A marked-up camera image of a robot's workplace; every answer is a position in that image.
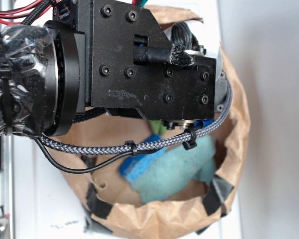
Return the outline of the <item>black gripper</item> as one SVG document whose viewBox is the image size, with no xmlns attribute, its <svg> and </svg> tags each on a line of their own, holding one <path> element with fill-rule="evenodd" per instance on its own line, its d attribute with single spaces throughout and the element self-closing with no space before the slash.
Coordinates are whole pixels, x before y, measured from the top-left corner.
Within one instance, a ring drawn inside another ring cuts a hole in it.
<svg viewBox="0 0 299 239">
<path fill-rule="evenodd" d="M 62 0 L 54 10 L 45 135 L 65 135 L 87 107 L 168 127 L 214 119 L 222 61 L 203 33 L 186 35 L 196 46 L 181 43 L 150 10 L 116 0 Z"/>
</svg>

